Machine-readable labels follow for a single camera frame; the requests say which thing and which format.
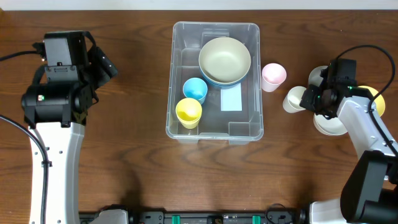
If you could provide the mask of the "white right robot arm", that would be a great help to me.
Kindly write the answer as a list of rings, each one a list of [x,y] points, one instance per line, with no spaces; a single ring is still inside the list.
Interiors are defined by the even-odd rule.
[[[310,223],[397,223],[397,142],[376,111],[368,89],[350,85],[309,85],[300,106],[338,118],[346,128],[359,161],[338,199],[313,202]]]

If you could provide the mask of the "cream beige bowl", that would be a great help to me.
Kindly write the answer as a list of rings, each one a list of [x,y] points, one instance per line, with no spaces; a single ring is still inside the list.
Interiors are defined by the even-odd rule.
[[[231,83],[248,73],[251,55],[242,42],[231,37],[217,37],[202,47],[198,64],[212,80]]]

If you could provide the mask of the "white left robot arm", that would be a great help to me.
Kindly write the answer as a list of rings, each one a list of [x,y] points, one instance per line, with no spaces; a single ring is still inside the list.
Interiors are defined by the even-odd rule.
[[[90,40],[92,46],[86,47]],[[118,74],[88,31],[49,32],[21,98],[32,151],[30,223],[78,223],[78,164],[96,90]]]

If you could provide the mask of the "clear plastic storage bin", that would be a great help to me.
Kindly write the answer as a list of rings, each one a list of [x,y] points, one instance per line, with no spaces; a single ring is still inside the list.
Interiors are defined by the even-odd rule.
[[[251,68],[241,82],[242,111],[221,111],[221,88],[208,85],[208,93],[199,124],[185,128],[178,120],[175,107],[185,96],[183,84],[201,78],[198,56],[201,48],[217,37],[232,37],[242,42],[251,55]],[[254,23],[187,22],[175,23],[172,35],[166,133],[172,139],[196,144],[200,140],[225,140],[230,144],[247,144],[264,134],[261,88],[260,29]]]

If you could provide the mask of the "blue plastic cup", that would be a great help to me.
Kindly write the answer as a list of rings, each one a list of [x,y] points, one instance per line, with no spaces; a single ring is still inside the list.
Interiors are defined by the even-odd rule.
[[[183,84],[183,94],[186,98],[193,98],[201,105],[205,102],[208,86],[201,78],[190,78]]]

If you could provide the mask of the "cream white cup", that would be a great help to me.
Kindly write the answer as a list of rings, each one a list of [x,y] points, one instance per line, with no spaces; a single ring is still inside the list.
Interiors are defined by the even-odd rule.
[[[295,86],[289,90],[288,94],[283,100],[283,109],[288,113],[297,113],[305,110],[300,106],[302,96],[306,88],[304,86]]]

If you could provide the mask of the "yellow cup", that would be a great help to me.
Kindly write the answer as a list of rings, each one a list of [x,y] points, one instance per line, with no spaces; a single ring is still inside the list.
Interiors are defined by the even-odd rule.
[[[198,126],[202,111],[200,102],[193,98],[184,98],[175,107],[178,120],[187,129],[193,129]]]

